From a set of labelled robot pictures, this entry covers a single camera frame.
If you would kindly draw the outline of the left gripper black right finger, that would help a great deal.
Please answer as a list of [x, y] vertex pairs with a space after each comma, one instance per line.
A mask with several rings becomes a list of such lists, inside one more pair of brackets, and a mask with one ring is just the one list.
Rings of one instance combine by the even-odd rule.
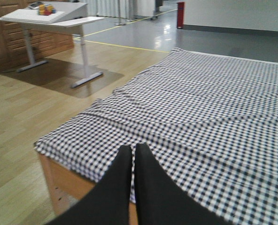
[[140, 225], [226, 225], [190, 198], [162, 169], [145, 143], [136, 145], [134, 189]]

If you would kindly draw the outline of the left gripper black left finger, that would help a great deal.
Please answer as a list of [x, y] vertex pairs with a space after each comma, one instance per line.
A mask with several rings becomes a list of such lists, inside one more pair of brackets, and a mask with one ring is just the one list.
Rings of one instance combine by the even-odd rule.
[[128, 225], [132, 151], [119, 148], [109, 169], [95, 187], [48, 225]]

